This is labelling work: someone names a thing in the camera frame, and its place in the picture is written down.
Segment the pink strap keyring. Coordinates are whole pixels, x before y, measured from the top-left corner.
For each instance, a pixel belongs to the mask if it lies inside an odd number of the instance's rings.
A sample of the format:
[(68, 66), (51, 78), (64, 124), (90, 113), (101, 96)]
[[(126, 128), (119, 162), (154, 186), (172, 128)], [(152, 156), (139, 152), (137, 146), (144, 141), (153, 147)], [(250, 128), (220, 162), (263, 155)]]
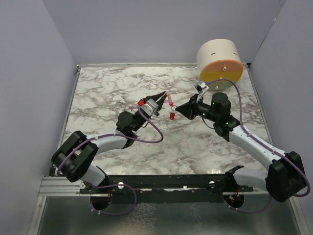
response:
[(172, 101), (171, 95), (169, 93), (165, 93), (165, 96), (166, 96), (166, 99), (164, 102), (169, 104), (172, 111), (175, 111), (175, 105), (174, 105), (174, 102)]

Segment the red tag key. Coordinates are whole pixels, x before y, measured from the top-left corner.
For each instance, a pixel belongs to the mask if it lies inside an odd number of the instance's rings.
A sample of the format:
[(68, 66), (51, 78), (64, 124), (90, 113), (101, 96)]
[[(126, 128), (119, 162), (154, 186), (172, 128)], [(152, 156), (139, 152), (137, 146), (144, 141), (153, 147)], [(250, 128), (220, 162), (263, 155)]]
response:
[(170, 115), (169, 115), (170, 120), (174, 120), (175, 116), (176, 116), (175, 111), (170, 112)]

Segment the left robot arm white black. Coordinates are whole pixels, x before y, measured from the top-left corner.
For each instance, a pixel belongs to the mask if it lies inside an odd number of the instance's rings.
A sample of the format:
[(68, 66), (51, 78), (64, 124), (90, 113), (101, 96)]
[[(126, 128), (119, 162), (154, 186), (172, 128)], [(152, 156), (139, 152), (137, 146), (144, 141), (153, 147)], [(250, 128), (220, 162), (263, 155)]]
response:
[(52, 155), (51, 161), (57, 168), (57, 174), (65, 176), (71, 183), (78, 180), (89, 183), (97, 193), (105, 192), (108, 187), (107, 175), (91, 164), (94, 157), (111, 150), (126, 149), (135, 141), (148, 143), (148, 140), (139, 139), (136, 132), (145, 123), (156, 127), (151, 117), (159, 115), (164, 103), (173, 105), (167, 92), (141, 99), (134, 114), (128, 111), (119, 114), (116, 129), (111, 133), (85, 135), (81, 131), (73, 132)]

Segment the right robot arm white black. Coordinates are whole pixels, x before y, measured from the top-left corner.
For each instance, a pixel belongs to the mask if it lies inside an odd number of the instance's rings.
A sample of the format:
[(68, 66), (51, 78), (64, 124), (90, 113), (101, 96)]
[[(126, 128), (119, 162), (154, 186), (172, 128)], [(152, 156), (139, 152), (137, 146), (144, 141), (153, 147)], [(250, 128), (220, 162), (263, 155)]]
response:
[(218, 136), (240, 147), (265, 169), (238, 167), (225, 178), (225, 187), (236, 191), (241, 186), (266, 190), (278, 202), (285, 202), (302, 189), (310, 189), (301, 157), (294, 151), (286, 153), (253, 135), (230, 113), (231, 102), (224, 93), (215, 93), (211, 104), (205, 104), (198, 94), (176, 108), (189, 120), (201, 117), (213, 122)]

